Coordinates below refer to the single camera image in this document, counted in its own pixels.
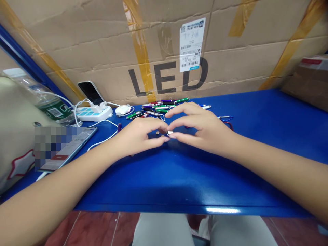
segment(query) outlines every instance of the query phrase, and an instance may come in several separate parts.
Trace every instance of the red label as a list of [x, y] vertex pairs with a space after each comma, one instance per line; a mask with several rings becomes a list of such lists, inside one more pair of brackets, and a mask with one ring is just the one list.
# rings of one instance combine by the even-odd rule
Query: red label
[[58, 160], [58, 161], [64, 161], [66, 160], [68, 157], [68, 155], [55, 155], [54, 157], [52, 157], [52, 160]]
[[301, 63], [308, 63], [308, 64], [315, 64], [319, 65], [322, 62], [322, 60], [314, 60], [314, 59], [302, 59]]

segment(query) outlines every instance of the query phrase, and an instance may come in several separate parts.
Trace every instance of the person's left hand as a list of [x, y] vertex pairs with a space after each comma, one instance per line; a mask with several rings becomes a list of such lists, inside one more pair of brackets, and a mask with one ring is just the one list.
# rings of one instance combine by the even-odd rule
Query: person's left hand
[[159, 138], [148, 139], [147, 135], [157, 129], [161, 133], [166, 133], [167, 127], [168, 124], [157, 118], [135, 118], [108, 142], [112, 150], [116, 151], [120, 158], [123, 158], [159, 147], [169, 141], [169, 137], [161, 136]]

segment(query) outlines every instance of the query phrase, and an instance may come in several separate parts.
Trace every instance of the power strip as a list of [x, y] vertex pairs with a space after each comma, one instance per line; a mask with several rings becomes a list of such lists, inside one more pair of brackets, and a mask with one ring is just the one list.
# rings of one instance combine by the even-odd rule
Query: power strip
[[111, 117], [113, 115], [113, 110], [110, 106], [106, 108], [101, 113], [94, 113], [90, 107], [77, 108], [79, 113], [76, 114], [82, 121], [102, 121]]

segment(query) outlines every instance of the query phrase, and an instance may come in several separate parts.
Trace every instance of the pants leg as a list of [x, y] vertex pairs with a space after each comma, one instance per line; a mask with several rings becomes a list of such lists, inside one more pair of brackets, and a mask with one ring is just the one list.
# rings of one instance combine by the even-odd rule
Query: pants leg
[[260, 216], [214, 215], [208, 224], [211, 246], [278, 246]]
[[194, 246], [186, 215], [141, 213], [132, 246]]

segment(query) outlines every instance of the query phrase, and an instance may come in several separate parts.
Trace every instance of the yellow tape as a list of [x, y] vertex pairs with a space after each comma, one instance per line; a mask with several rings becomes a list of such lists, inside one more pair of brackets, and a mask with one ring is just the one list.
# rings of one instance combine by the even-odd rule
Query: yellow tape
[[145, 34], [142, 28], [142, 18], [139, 12], [139, 0], [123, 0], [125, 16], [132, 35], [134, 50], [136, 52], [139, 69], [148, 102], [156, 101], [153, 80], [150, 73], [148, 51]]
[[241, 0], [235, 19], [230, 28], [229, 37], [240, 37], [258, 0]]
[[314, 25], [321, 19], [326, 10], [327, 6], [325, 0], [311, 0], [303, 20], [286, 45], [276, 67], [274, 68], [270, 77], [260, 86], [259, 90], [267, 90], [271, 88], [276, 78], [282, 74], [285, 66], [289, 63], [290, 59], [302, 43], [303, 39], [308, 35]]
[[76, 94], [76, 96], [83, 100], [85, 96], [78, 90], [78, 88], [73, 84], [73, 82], [68, 78], [68, 76], [63, 72], [60, 66], [42, 50], [38, 45], [36, 40], [31, 36], [31, 34], [26, 30], [24, 24], [17, 17], [15, 12], [11, 9], [6, 0], [0, 0], [0, 10], [3, 12], [4, 16], [8, 22], [13, 26], [13, 28], [20, 34], [20, 36], [25, 40], [26, 43], [33, 49], [33, 51], [39, 55], [42, 60], [51, 68]]

